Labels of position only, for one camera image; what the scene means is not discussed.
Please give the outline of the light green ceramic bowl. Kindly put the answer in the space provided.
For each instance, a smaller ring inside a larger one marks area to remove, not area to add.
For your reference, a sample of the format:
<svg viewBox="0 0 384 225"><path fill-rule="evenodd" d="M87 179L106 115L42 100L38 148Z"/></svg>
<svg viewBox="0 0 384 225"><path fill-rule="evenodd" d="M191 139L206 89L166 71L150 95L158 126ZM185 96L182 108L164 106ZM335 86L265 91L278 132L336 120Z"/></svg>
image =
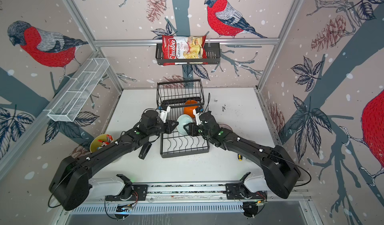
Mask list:
<svg viewBox="0 0 384 225"><path fill-rule="evenodd" d="M188 128L187 124L194 122L194 120L190 116L183 114L178 117L177 122L179 123L177 126L178 133L183 136L186 136L184 132L184 128Z"/></svg>

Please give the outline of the orange plastic bowl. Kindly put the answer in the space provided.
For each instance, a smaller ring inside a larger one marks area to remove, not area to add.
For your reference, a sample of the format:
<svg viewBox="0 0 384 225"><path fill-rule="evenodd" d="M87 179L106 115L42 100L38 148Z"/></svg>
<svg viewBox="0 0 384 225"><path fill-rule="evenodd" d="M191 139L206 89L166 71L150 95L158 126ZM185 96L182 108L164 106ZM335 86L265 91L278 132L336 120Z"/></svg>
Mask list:
<svg viewBox="0 0 384 225"><path fill-rule="evenodd" d="M195 118L194 110L198 108L198 102L196 100L187 100L185 102L184 114Z"/></svg>

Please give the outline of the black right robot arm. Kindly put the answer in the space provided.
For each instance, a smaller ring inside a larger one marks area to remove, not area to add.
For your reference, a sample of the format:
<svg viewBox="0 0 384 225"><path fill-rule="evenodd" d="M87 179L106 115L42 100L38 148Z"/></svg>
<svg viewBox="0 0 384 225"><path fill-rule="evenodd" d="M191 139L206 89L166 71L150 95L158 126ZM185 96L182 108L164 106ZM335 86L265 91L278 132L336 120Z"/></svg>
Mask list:
<svg viewBox="0 0 384 225"><path fill-rule="evenodd" d="M242 138L220 127L211 112L201 113L197 118L199 121L182 126L188 135L202 136L214 146L252 161L263 170L266 184L275 195L282 199L289 197L301 172L282 146L263 146Z"/></svg>

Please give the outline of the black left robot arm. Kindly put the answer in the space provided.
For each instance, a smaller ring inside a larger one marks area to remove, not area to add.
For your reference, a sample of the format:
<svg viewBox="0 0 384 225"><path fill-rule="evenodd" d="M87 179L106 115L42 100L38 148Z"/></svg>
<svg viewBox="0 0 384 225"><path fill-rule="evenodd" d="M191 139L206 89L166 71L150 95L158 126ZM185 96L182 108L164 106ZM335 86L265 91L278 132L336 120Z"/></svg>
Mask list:
<svg viewBox="0 0 384 225"><path fill-rule="evenodd" d="M145 111L133 128L122 132L111 144L88 156L64 158L53 177L49 191L66 211L77 208L89 195L89 180L102 168L121 156L150 144L151 136L171 134L178 124L173 120L163 121L155 110Z"/></svg>

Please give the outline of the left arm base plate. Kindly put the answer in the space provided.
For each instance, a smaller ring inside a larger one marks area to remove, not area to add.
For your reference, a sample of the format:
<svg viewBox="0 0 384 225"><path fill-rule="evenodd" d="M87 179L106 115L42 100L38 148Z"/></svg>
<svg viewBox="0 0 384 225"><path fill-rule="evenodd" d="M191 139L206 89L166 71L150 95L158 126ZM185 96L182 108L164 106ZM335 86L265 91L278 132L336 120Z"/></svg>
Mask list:
<svg viewBox="0 0 384 225"><path fill-rule="evenodd" d="M125 186L118 195L106 196L107 202L125 202L125 201L145 201L148 193L148 185L133 184L130 187Z"/></svg>

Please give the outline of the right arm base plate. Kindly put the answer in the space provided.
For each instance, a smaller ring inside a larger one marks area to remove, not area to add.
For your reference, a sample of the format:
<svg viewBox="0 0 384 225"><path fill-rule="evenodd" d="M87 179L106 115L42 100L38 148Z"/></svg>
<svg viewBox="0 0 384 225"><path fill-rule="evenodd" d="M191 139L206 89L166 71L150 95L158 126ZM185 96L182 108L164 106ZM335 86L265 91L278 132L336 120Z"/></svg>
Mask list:
<svg viewBox="0 0 384 225"><path fill-rule="evenodd" d="M267 191L249 191L245 185L237 184L225 184L225 191L228 200L267 200Z"/></svg>

